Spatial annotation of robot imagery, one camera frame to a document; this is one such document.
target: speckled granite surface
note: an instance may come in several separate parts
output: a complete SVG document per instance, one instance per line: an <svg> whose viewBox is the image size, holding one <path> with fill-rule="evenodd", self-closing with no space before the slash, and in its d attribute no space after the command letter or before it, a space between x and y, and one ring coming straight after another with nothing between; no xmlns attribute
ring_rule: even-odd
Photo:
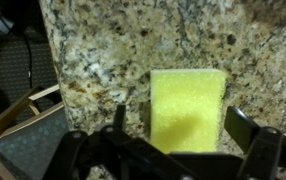
<svg viewBox="0 0 286 180"><path fill-rule="evenodd" d="M147 137L149 71L229 74L224 106L286 133L286 0L40 0L70 125L91 132L128 105ZM220 150L239 153L222 133Z"/></svg>

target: floor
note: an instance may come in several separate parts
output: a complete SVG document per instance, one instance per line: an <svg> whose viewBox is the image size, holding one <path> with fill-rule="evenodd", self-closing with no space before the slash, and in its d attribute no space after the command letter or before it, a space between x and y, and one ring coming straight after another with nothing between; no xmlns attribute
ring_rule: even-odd
<svg viewBox="0 0 286 180"><path fill-rule="evenodd" d="M42 23L39 7L33 8L29 17L31 25L25 31L32 52L32 83L42 88L57 84L48 40ZM0 32L0 113L29 90L29 53L23 37ZM51 101L39 102L41 108L51 106ZM21 122L31 116L26 111L17 119Z"/></svg>

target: black cable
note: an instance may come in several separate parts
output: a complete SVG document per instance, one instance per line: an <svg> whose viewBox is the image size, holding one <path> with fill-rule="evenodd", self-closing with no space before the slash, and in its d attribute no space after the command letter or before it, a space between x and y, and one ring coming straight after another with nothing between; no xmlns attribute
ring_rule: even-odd
<svg viewBox="0 0 286 180"><path fill-rule="evenodd" d="M30 82L30 88L33 88L33 83L32 83L32 51L30 47L30 43L26 37L26 35L23 33L23 38L27 47L27 50L29 52L29 82Z"/></svg>
<svg viewBox="0 0 286 180"><path fill-rule="evenodd" d="M6 26L6 28L8 30L10 30L10 27L6 24L6 22L4 21L2 16L0 16L0 20ZM24 42L26 44L27 50L29 52L29 74L28 74L28 76L29 76L29 85L30 85L30 88L33 88L33 82L32 82L32 62L33 62L32 61L32 51L31 51L31 47L30 47L30 43L28 41L28 38L26 37L24 32L22 32L22 36L23 36Z"/></svg>

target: sponge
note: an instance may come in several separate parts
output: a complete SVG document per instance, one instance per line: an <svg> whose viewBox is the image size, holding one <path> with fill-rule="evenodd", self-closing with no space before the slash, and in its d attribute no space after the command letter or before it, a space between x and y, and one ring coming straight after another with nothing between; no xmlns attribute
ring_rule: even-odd
<svg viewBox="0 0 286 180"><path fill-rule="evenodd" d="M151 144L163 153L214 152L226 73L216 69L151 71Z"/></svg>

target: wooden frame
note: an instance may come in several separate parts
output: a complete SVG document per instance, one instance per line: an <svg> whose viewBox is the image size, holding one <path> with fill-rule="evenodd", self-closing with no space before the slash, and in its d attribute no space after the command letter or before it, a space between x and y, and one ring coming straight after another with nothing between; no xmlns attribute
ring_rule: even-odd
<svg viewBox="0 0 286 180"><path fill-rule="evenodd" d="M12 104L8 109L6 109L3 113L0 114L0 138L12 134L22 128L25 128L33 123L42 120L43 118L49 116L50 114L58 111L63 108L63 102L60 102L51 108L40 112L37 106L33 103L33 101L44 97L54 91L59 90L59 86L55 85L43 91L39 91L38 88L33 88L29 90L26 94L24 94L18 101ZM13 127L8 128L8 126L15 120L15 118L26 108L30 107L34 117L15 125ZM7 168L0 161L0 177L3 179L14 180L13 175L7 170Z"/></svg>

